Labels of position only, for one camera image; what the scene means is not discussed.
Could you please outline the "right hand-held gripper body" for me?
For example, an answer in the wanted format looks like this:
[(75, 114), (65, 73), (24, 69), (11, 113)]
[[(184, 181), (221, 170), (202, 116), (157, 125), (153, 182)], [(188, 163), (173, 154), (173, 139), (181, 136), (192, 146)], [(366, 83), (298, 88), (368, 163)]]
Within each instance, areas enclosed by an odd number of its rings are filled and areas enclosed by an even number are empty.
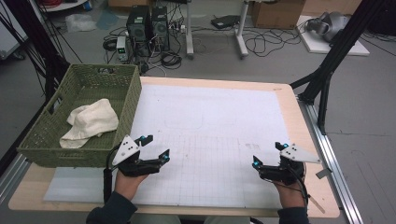
[(295, 144), (291, 144), (285, 149), (278, 149), (278, 151), (279, 164), (264, 164), (260, 169), (261, 179), (283, 182), (288, 186), (304, 177), (306, 162), (321, 163), (321, 159), (317, 155)]

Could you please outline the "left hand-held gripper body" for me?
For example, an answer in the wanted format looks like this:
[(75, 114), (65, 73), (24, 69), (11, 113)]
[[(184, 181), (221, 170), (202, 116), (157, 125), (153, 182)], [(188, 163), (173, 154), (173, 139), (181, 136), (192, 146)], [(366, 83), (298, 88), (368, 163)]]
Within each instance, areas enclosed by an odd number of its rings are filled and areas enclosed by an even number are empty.
[(159, 173), (163, 164), (157, 159), (142, 160), (139, 158), (140, 148), (130, 135), (126, 134), (121, 142), (115, 145), (111, 152), (116, 151), (111, 164), (118, 168), (124, 175), (137, 177)]

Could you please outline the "green woven basket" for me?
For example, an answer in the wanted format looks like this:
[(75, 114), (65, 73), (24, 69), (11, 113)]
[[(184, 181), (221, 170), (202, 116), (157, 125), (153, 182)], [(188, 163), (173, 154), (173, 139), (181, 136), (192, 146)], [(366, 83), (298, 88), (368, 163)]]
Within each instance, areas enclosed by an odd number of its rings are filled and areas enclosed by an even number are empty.
[[(43, 108), (17, 150), (43, 167), (104, 167), (110, 149), (131, 132), (142, 85), (134, 65), (72, 64), (57, 91)], [(119, 125), (113, 132), (91, 138), (83, 147), (62, 148), (70, 129), (71, 111), (107, 99)]]

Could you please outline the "cream printed cloth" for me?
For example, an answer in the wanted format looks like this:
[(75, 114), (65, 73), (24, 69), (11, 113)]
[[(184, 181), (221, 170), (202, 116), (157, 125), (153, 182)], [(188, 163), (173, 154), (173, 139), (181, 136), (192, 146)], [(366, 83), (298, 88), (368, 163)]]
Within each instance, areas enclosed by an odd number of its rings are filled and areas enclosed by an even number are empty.
[(119, 125), (118, 116), (106, 98), (75, 108), (66, 122), (71, 129), (59, 140), (62, 148), (81, 148), (92, 137), (115, 131)]

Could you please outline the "person's left hand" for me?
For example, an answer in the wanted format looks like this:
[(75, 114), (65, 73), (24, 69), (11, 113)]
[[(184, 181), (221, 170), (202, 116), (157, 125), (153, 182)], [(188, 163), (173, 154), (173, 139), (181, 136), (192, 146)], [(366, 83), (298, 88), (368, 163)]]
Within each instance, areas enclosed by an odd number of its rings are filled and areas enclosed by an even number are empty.
[(131, 177), (124, 175), (121, 171), (117, 172), (115, 191), (131, 201), (137, 193), (139, 185), (148, 177), (148, 175), (140, 175)]

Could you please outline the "person's right hand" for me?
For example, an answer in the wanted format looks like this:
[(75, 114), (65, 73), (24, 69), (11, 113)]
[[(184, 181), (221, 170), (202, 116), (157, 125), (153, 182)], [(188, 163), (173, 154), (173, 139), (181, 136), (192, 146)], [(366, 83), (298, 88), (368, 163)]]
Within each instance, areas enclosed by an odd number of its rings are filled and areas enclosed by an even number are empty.
[(275, 181), (274, 185), (283, 208), (305, 207), (301, 186), (297, 182), (287, 186), (283, 182)]

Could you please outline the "thin wooden stick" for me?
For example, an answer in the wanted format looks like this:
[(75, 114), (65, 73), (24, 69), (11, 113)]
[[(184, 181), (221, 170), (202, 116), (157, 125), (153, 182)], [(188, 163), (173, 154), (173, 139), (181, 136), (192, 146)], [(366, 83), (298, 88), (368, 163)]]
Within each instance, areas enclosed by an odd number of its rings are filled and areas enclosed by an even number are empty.
[(322, 196), (309, 194), (308, 210), (313, 214), (325, 214), (324, 198)]

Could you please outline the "person's legs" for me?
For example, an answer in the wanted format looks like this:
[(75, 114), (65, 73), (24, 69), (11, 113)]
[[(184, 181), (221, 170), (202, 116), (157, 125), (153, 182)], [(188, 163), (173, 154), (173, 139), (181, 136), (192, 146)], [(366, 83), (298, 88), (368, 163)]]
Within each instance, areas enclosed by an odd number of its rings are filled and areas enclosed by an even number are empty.
[[(183, 219), (176, 215), (134, 214), (132, 224), (183, 224)], [(197, 224), (250, 224), (249, 217), (204, 217)]]

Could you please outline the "white grid mat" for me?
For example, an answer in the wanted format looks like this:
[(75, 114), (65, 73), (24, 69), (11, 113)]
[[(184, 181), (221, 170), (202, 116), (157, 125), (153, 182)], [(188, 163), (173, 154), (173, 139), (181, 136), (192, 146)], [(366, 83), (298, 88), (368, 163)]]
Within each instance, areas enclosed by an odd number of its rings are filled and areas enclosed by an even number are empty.
[(140, 185), (138, 205), (277, 209), (276, 188), (260, 179), (255, 158), (276, 165), (276, 143), (290, 142), (274, 91), (146, 84), (130, 135), (152, 135), (143, 160), (165, 150), (170, 161)]

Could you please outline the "white power supply box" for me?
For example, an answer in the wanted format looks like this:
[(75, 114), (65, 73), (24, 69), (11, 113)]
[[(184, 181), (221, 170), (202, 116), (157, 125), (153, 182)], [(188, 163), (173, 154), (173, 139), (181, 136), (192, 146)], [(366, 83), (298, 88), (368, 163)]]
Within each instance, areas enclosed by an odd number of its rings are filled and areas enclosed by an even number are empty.
[(121, 62), (127, 62), (128, 61), (128, 52), (127, 52), (126, 37), (125, 36), (119, 36), (117, 38), (116, 50), (117, 50), (117, 53), (118, 53), (119, 60)]

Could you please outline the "white floor board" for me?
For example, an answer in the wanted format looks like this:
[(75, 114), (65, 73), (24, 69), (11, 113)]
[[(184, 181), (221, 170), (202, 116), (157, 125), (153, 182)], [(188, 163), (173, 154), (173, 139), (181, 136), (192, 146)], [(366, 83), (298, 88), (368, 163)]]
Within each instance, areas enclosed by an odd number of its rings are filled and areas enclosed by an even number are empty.
[[(322, 37), (317, 35), (314, 31), (306, 31), (305, 27), (307, 21), (311, 19), (311, 16), (301, 16), (297, 21), (296, 30), (298, 31), (300, 38), (303, 40), (304, 45), (310, 53), (321, 53), (327, 54), (331, 47)], [(348, 56), (369, 56), (369, 50), (363, 46), (360, 41), (357, 41), (351, 48)]]

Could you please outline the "large black computer tower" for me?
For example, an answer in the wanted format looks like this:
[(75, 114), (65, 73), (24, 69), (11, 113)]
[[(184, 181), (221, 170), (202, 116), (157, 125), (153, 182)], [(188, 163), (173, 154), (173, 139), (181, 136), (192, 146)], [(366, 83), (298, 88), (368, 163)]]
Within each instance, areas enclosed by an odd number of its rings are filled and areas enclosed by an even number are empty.
[(149, 56), (149, 40), (152, 37), (149, 7), (133, 5), (126, 27), (134, 53), (141, 57)]

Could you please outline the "slim black computer tower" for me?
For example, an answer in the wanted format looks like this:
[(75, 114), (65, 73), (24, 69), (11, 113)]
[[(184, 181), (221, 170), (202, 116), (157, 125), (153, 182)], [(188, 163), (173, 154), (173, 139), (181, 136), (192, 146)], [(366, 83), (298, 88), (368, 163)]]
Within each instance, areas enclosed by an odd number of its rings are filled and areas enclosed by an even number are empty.
[(168, 51), (170, 45), (167, 7), (154, 7), (151, 12), (151, 21), (153, 34), (156, 36), (156, 43), (162, 51)]

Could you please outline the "white table leg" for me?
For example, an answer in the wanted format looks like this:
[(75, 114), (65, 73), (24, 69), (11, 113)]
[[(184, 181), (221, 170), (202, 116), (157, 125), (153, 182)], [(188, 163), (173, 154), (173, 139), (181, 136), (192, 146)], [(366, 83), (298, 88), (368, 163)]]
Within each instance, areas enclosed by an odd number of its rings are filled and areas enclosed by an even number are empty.
[(243, 38), (243, 31), (245, 28), (245, 21), (246, 21), (247, 14), (248, 14), (248, 0), (243, 0), (239, 26), (235, 30), (235, 37), (236, 37), (238, 47), (240, 49), (242, 59), (244, 59), (245, 57), (248, 56), (248, 49), (246, 47), (245, 40)]
[(193, 40), (191, 33), (191, 0), (186, 0), (187, 24), (186, 24), (186, 52), (187, 57), (192, 60), (194, 58)]

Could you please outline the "grey headset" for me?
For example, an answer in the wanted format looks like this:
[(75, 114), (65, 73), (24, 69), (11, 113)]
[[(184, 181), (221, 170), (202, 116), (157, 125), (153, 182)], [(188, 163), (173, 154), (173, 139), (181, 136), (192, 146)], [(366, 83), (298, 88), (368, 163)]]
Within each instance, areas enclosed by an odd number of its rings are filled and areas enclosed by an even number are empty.
[(310, 19), (307, 22), (306, 30), (314, 31), (325, 41), (332, 42), (338, 33), (347, 26), (348, 22), (349, 18), (340, 12), (324, 12), (319, 17)]

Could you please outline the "brown cardboard box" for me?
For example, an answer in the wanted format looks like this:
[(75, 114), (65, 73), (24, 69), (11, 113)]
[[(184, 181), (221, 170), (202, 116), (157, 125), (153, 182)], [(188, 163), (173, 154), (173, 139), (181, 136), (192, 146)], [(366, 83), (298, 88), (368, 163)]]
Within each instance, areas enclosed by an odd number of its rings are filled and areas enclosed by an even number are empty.
[(252, 22), (256, 28), (294, 29), (303, 11), (306, 0), (275, 0), (255, 2)]

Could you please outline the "clear plastic bag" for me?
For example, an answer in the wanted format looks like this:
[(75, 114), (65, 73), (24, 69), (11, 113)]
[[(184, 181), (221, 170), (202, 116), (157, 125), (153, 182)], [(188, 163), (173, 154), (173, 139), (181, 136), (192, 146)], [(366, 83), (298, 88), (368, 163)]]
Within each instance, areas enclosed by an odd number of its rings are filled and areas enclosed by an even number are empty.
[(67, 31), (69, 33), (88, 32), (96, 29), (96, 22), (90, 15), (72, 14), (65, 17)]

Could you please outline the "black flat device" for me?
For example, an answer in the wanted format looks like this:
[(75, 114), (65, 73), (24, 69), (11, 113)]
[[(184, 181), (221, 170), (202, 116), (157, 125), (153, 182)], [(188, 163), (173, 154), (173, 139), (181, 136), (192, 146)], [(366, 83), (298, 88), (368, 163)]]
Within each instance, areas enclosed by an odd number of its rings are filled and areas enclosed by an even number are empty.
[(217, 29), (224, 29), (233, 27), (240, 21), (240, 17), (236, 15), (227, 15), (215, 18), (211, 21), (211, 24)]

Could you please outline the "aluminium rail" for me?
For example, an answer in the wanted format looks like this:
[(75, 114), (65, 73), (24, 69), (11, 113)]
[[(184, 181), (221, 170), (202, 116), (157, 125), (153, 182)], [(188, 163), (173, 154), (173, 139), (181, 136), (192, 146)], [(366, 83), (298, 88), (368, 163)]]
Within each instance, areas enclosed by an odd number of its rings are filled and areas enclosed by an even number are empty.
[(11, 161), (10, 165), (0, 176), (0, 205), (5, 201), (28, 168), (29, 161), (22, 154), (18, 154)]
[(339, 210), (348, 224), (364, 224), (359, 208), (354, 201), (343, 171), (333, 151), (331, 141), (328, 135), (323, 134), (317, 125), (317, 110), (313, 105), (307, 105), (302, 101), (298, 101), (298, 104), (306, 116), (305, 120), (308, 126), (313, 131), (314, 140), (318, 144), (319, 155), (323, 159), (325, 167), (331, 170), (330, 180), (332, 188), (336, 192), (335, 198), (339, 205)]

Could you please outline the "black metal frame strut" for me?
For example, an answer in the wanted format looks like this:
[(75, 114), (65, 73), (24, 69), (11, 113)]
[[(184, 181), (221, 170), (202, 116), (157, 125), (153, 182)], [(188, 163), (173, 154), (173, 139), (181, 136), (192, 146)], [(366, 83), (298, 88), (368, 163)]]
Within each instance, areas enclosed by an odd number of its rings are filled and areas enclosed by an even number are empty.
[(325, 121), (332, 75), (386, 1), (361, 0), (346, 28), (341, 32), (320, 66), (310, 75), (290, 84), (293, 89), (307, 85), (305, 90), (298, 95), (298, 99), (306, 105), (313, 105), (316, 97), (320, 95), (317, 125), (324, 135), (326, 135)]

